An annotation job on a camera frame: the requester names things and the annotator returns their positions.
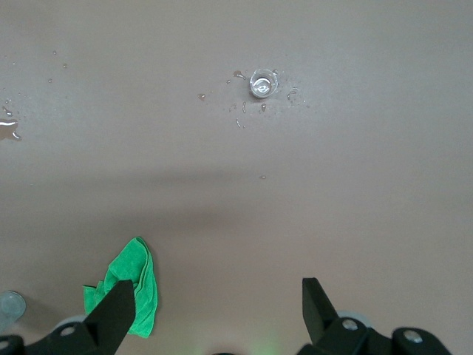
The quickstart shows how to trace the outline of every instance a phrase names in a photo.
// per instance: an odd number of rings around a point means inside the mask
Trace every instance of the clear plastic cup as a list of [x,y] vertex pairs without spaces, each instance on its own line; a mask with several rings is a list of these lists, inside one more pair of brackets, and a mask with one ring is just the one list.
[[269,69],[257,69],[251,76],[251,93],[257,98],[267,98],[277,87],[277,74]]
[[14,291],[0,294],[0,334],[19,320],[26,309],[27,303],[20,294]]

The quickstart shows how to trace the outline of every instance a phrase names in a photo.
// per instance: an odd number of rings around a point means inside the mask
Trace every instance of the small glass cup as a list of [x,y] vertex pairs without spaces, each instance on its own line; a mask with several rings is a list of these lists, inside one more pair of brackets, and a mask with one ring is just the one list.
[[267,98],[278,87],[276,73],[269,69],[257,69],[250,79],[251,93],[256,98]]
[[20,294],[14,291],[0,294],[0,334],[19,320],[26,309],[27,303]]

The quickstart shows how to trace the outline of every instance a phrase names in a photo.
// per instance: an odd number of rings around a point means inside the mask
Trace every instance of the green towel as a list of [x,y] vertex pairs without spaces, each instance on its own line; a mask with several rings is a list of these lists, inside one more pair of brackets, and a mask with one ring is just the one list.
[[97,288],[84,286],[84,307],[86,314],[105,297],[119,280],[133,281],[135,290],[136,317],[128,330],[147,338],[154,325],[158,294],[153,273],[153,259],[148,247],[140,237],[133,238],[109,265],[104,281]]

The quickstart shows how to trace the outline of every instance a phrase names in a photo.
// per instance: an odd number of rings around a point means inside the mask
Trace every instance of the clear glass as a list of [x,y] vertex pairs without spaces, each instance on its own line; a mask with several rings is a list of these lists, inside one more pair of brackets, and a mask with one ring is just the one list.
[[0,334],[19,320],[26,309],[27,303],[20,294],[14,291],[0,294]]
[[257,69],[251,76],[251,93],[257,98],[267,98],[277,87],[277,74],[269,69]]

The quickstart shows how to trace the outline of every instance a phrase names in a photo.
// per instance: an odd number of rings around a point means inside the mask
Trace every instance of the table surface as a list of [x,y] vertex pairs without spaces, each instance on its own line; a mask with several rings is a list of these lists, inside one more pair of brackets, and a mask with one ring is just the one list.
[[118,354],[294,354],[303,277],[471,353],[471,1],[4,0],[0,48],[0,291],[27,342],[139,235],[160,306]]

